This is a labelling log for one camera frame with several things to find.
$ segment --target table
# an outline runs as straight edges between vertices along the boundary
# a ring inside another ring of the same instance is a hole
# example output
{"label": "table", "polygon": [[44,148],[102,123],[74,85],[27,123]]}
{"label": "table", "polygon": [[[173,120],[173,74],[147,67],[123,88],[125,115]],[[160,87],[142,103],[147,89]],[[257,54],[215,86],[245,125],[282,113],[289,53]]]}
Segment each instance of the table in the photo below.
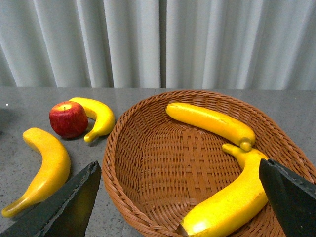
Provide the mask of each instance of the table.
{"label": "table", "polygon": [[[172,90],[174,89],[0,87],[0,208],[19,198],[38,172],[41,157],[23,141],[22,133],[31,127],[39,127],[55,134],[48,118],[49,111],[55,104],[72,97],[96,99],[110,106],[117,120],[137,102]],[[316,165],[316,91],[213,91],[233,96],[266,113]],[[82,137],[61,141],[71,158],[71,175],[76,175],[92,161],[97,160],[102,164],[107,136],[98,138],[92,144],[85,143]],[[0,232],[14,221],[16,218],[1,216]],[[102,178],[86,236],[142,236],[125,222],[115,208]]]}

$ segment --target wicker basket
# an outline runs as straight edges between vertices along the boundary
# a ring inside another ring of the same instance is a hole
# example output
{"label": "wicker basket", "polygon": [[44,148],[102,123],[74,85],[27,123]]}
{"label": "wicker basket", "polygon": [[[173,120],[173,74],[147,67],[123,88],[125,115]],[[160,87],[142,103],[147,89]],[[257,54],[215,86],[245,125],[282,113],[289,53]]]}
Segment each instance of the wicker basket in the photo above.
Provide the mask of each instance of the wicker basket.
{"label": "wicker basket", "polygon": [[[177,122],[165,113],[185,102],[235,117],[256,134],[255,148],[311,182],[316,171],[304,153],[259,109],[230,96],[178,90],[140,101],[110,134],[102,165],[106,190],[125,220],[148,237],[178,236],[181,219],[199,202],[234,181],[241,169],[221,151],[228,140]],[[285,236],[269,204],[231,237]]]}

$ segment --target yellow banana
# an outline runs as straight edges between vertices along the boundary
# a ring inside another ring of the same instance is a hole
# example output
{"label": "yellow banana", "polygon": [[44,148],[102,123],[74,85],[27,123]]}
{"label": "yellow banana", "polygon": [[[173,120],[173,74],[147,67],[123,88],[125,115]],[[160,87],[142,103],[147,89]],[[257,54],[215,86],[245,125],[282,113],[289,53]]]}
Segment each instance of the yellow banana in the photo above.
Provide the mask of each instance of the yellow banana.
{"label": "yellow banana", "polygon": [[2,210],[4,217],[13,217],[25,208],[46,200],[65,184],[70,173],[68,152],[56,137],[33,127],[23,133],[23,139],[42,155],[42,164],[25,193]]}
{"label": "yellow banana", "polygon": [[268,202],[259,180],[260,160],[268,158],[254,148],[245,152],[232,144],[224,144],[222,149],[237,159],[243,171],[183,218],[177,229],[183,236],[225,237],[251,220]]}
{"label": "yellow banana", "polygon": [[84,136],[85,142],[92,142],[99,136],[108,135],[115,125],[115,116],[111,108],[100,101],[75,97],[70,99],[81,104],[87,116],[95,120],[93,129]]}
{"label": "yellow banana", "polygon": [[170,103],[166,113],[175,120],[184,122],[220,135],[250,151],[255,143],[255,133],[243,122],[226,114],[187,103]]}

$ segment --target oval basket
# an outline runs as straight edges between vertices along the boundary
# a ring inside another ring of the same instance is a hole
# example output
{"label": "oval basket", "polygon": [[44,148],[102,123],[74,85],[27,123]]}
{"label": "oval basket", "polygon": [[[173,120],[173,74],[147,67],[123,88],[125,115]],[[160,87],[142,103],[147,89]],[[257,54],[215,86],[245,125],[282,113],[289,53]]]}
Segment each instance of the oval basket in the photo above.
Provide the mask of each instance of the oval basket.
{"label": "oval basket", "polygon": [[[127,110],[108,137],[102,164],[107,192],[124,219],[148,237],[176,237],[180,221],[195,205],[229,185],[241,173],[221,146],[229,141],[171,119],[171,102],[203,106],[250,126],[254,148],[316,182],[304,153],[259,109],[205,90],[177,90],[149,97]],[[269,203],[230,237],[285,236]]]}

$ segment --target red apple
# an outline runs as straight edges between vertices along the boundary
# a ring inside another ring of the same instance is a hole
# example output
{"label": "red apple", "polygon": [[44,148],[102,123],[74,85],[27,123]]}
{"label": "red apple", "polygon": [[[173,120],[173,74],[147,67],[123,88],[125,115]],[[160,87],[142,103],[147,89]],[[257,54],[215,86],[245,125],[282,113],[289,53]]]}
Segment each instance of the red apple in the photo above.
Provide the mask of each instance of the red apple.
{"label": "red apple", "polygon": [[50,125],[63,138],[78,137],[88,127],[88,117],[81,104],[64,101],[49,112]]}

